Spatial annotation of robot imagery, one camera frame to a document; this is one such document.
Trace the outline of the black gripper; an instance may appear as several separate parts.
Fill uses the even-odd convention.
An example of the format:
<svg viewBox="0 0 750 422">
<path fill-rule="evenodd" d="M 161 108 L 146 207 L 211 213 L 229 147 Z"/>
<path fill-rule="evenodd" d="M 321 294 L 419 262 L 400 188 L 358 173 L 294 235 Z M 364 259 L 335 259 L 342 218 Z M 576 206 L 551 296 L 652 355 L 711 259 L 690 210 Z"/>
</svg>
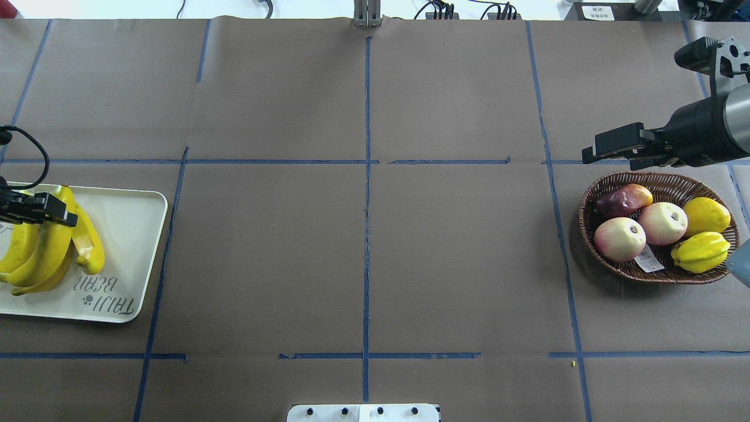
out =
<svg viewBox="0 0 750 422">
<path fill-rule="evenodd" d="M 642 122 L 634 122 L 597 134 L 593 146 L 582 149 L 582 163 L 645 160 L 641 164 L 645 169 L 729 161 L 729 135 L 723 120 L 726 100 L 711 97 L 681 107 L 664 127 L 653 131 L 646 130 Z"/>
</svg>

